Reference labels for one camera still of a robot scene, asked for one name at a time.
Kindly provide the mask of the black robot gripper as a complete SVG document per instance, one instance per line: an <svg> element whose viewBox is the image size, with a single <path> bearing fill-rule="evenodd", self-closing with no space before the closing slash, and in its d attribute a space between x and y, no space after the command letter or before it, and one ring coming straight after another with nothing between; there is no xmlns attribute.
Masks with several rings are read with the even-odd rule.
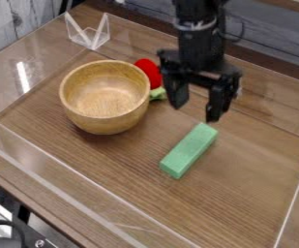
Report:
<svg viewBox="0 0 299 248"><path fill-rule="evenodd" d="M167 99L174 109L190 100L190 83L209 89L206 122L218 122L238 95L242 72L226 61L226 23L178 30L178 47L157 52Z"/></svg>

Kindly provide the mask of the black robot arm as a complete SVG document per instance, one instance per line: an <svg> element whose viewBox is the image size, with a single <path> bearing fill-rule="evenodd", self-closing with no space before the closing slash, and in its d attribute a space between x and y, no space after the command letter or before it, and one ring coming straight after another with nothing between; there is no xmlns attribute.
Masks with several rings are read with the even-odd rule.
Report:
<svg viewBox="0 0 299 248"><path fill-rule="evenodd" d="M230 0L173 0L178 48L161 49L159 71L171 106L190 100L190 84L209 90L206 121L218 122L239 95L242 70L226 59L226 8Z"/></svg>

